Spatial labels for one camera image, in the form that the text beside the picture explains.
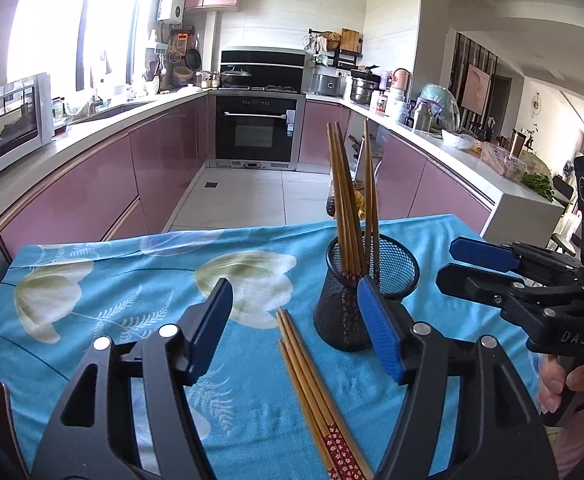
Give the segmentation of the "person's right hand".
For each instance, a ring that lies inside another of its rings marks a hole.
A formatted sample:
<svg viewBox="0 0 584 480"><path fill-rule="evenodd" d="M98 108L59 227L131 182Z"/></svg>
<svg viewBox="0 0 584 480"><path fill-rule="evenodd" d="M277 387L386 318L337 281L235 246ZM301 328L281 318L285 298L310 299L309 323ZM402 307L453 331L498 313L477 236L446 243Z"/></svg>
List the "person's right hand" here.
<svg viewBox="0 0 584 480"><path fill-rule="evenodd" d="M567 373L556 356L544 356L538 384L538 402L543 414L554 413L560 407L565 389L584 395L584 365Z"/></svg>

